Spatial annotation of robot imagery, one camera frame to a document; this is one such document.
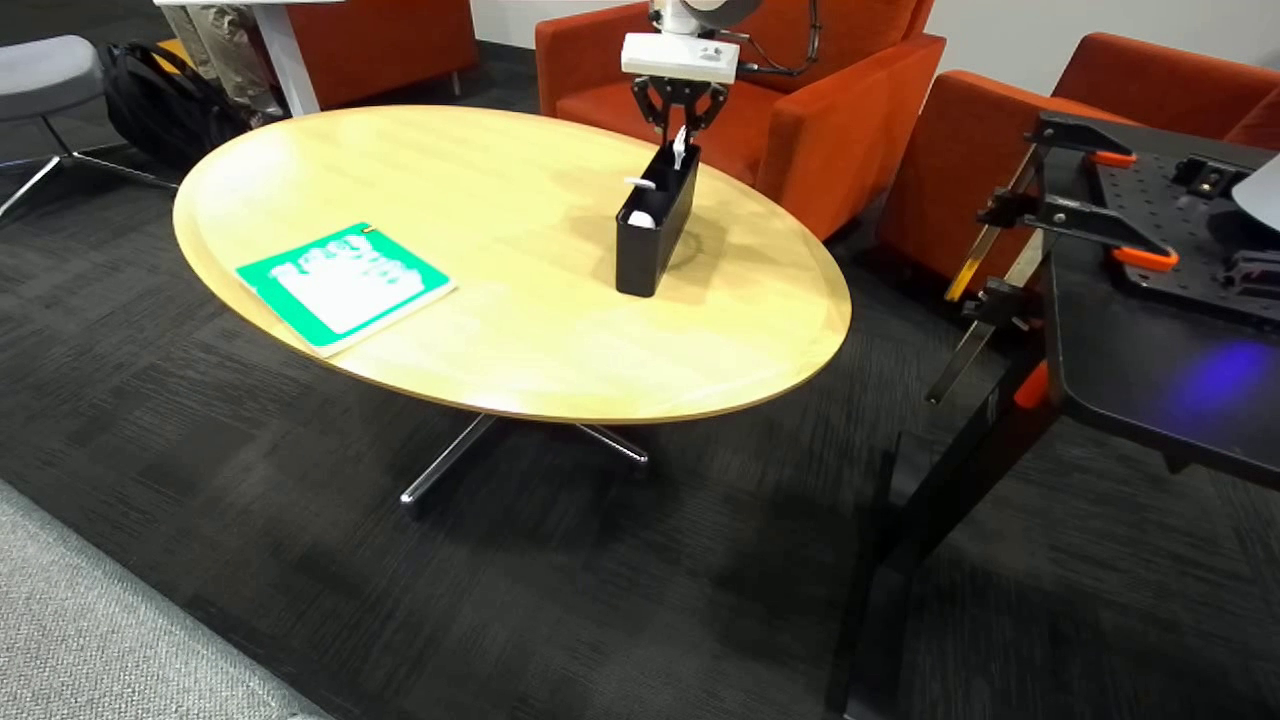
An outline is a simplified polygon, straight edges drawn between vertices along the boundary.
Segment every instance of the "white wall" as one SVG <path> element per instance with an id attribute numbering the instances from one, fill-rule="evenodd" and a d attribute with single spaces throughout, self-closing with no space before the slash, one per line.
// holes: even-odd
<path id="1" fill-rule="evenodd" d="M 608 2 L 618 0 L 473 0 L 473 12 L 478 40 L 533 48 L 536 19 Z M 1280 67 L 1280 0 L 937 0 L 932 12 L 932 31 L 946 35 L 944 67 L 1025 87 L 1052 87 L 1092 27 Z"/>

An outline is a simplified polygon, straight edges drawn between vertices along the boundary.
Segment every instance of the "black backpack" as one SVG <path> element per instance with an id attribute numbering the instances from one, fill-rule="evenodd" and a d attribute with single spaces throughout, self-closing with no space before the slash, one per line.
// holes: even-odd
<path id="1" fill-rule="evenodd" d="M 248 128 L 221 84 L 156 44 L 113 44 L 105 50 L 105 99 L 113 128 L 171 171 Z"/>

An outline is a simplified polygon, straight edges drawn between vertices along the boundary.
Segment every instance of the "green paper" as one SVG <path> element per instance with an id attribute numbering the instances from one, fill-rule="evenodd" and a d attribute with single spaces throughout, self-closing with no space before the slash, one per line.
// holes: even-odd
<path id="1" fill-rule="evenodd" d="M 373 225 L 251 259 L 238 278 L 310 348 L 337 348 L 451 286 L 434 265 Z"/>

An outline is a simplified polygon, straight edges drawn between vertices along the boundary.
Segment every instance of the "orange armchair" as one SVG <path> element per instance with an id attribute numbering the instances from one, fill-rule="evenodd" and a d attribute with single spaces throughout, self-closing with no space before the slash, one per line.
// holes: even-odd
<path id="1" fill-rule="evenodd" d="M 1092 31 L 1075 44 L 1052 96 L 976 71 L 940 71 L 882 198 L 880 244 L 927 275 L 952 275 L 980 229 L 980 208 L 1027 151 L 1038 112 L 1280 151 L 1280 71 Z M 998 230 L 968 292 L 998 275 L 1025 241 L 1027 229 Z"/>
<path id="2" fill-rule="evenodd" d="M 478 63 L 466 0 L 292 2 L 286 19 L 325 109 Z"/>
<path id="3" fill-rule="evenodd" d="M 944 50 L 922 35 L 932 0 L 823 0 L 823 56 L 803 77 L 743 77 L 700 131 L 707 163 L 738 176 L 817 237 L 830 237 L 888 190 L 927 79 Z M 623 31 L 646 27 L 646 0 L 555 14 L 536 27 L 536 91 L 563 117 L 654 138 L 618 71 Z M 738 23 L 770 63 L 803 63 L 806 0 L 763 0 Z"/>

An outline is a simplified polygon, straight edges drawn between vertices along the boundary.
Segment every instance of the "wooden tabletop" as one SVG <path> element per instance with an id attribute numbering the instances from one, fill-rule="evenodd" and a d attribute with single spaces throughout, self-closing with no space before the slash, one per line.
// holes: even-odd
<path id="1" fill-rule="evenodd" d="M 654 294 L 612 286 L 616 208 L 653 143 L 487 109 L 349 109 L 255 128 L 179 185 L 192 273 L 281 345 L 373 382 L 515 419 L 661 425 L 770 399 L 819 372 L 850 304 L 826 246 L 700 166 Z M 316 353 L 238 265 L 367 220 L 459 286 Z"/>

